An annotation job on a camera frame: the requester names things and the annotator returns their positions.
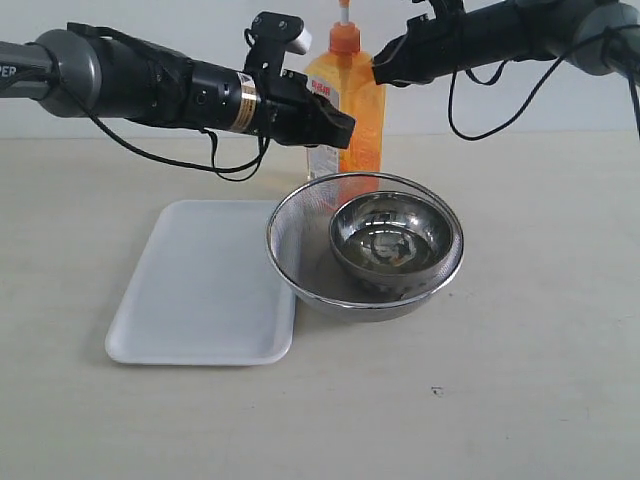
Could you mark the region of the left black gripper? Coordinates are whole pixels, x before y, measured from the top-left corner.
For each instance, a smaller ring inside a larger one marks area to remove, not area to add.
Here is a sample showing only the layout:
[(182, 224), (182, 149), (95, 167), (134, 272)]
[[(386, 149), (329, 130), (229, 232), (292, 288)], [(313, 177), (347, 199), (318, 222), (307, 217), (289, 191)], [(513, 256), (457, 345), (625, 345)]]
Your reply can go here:
[(305, 74), (254, 75), (260, 95), (264, 132), (283, 146), (328, 146), (347, 149), (356, 120), (328, 98), (307, 88)]

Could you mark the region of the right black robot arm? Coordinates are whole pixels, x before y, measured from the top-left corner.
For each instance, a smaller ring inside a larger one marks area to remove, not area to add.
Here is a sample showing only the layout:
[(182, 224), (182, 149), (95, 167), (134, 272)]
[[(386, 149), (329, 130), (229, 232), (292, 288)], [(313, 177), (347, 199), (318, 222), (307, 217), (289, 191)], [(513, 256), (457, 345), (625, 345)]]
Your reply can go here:
[(568, 63), (592, 76), (617, 73), (639, 104), (639, 11), (623, 1), (499, 1), (468, 11), (434, 1), (434, 13), (406, 23), (403, 35), (374, 56), (379, 85), (403, 88), (477, 67), (540, 61)]

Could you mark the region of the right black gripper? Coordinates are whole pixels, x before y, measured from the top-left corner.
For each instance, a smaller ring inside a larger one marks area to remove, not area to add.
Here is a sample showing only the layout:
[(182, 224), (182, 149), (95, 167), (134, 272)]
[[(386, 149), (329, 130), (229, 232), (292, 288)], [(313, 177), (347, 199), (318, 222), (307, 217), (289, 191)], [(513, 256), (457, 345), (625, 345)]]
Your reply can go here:
[[(462, 67), (462, 32), (464, 13), (441, 15), (429, 19), (426, 14), (407, 21), (407, 35), (390, 40), (373, 58), (372, 72), (378, 85), (427, 85), (436, 78), (457, 72)], [(408, 71), (397, 69), (405, 63)]]

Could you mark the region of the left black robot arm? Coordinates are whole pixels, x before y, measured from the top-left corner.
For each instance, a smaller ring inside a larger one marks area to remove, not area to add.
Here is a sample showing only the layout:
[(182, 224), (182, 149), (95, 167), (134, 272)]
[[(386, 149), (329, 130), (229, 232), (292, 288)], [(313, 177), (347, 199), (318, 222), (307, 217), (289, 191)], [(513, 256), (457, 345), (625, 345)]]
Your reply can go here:
[(229, 131), (284, 146), (346, 148), (353, 117), (282, 72), (286, 44), (260, 40), (242, 70), (110, 27), (70, 22), (35, 41), (1, 44), (1, 95), (60, 118), (119, 118), (159, 129)]

